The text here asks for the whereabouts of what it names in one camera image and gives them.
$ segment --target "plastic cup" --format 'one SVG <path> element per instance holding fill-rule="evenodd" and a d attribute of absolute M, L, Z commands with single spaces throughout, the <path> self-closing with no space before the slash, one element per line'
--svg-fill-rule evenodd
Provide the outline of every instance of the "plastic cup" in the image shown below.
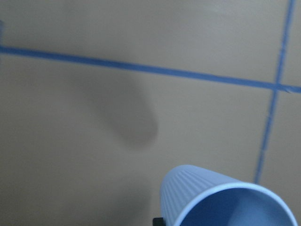
<path fill-rule="evenodd" d="M 192 165 L 168 172 L 160 196 L 166 226 L 297 226 L 272 191 Z"/>

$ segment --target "blue cup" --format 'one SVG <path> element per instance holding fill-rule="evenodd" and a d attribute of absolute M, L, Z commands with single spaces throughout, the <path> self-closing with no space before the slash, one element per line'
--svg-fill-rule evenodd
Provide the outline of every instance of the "blue cup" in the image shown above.
<path fill-rule="evenodd" d="M 160 196 L 166 226 L 297 226 L 270 190 L 196 166 L 168 172 Z"/>

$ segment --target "black object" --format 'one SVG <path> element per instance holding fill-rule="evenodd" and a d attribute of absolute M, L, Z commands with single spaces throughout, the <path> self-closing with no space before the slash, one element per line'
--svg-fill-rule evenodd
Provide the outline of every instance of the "black object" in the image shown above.
<path fill-rule="evenodd" d="M 165 221 L 163 218 L 154 218 L 152 220 L 152 226 L 165 226 Z"/>

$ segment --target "beige surface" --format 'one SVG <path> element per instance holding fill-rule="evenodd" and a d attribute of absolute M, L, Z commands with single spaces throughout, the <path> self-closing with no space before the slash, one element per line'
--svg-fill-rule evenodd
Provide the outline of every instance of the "beige surface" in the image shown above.
<path fill-rule="evenodd" d="M 163 176 L 252 181 L 269 91 L 2 56 L 1 225 L 149 226 Z"/>
<path fill-rule="evenodd" d="M 301 223 L 301 95 L 281 93 L 262 184 L 278 193 Z"/>
<path fill-rule="evenodd" d="M 273 81 L 286 0 L 9 0 L 3 44 Z"/>
<path fill-rule="evenodd" d="M 295 5 L 283 83 L 301 86 L 301 1 L 296 1 Z"/>

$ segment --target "floor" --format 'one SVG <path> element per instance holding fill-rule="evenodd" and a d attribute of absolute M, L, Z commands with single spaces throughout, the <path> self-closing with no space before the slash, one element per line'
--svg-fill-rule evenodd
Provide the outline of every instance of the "floor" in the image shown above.
<path fill-rule="evenodd" d="M 301 2 L 0 2 L 0 224 L 147 226 L 173 167 L 301 222 Z"/>

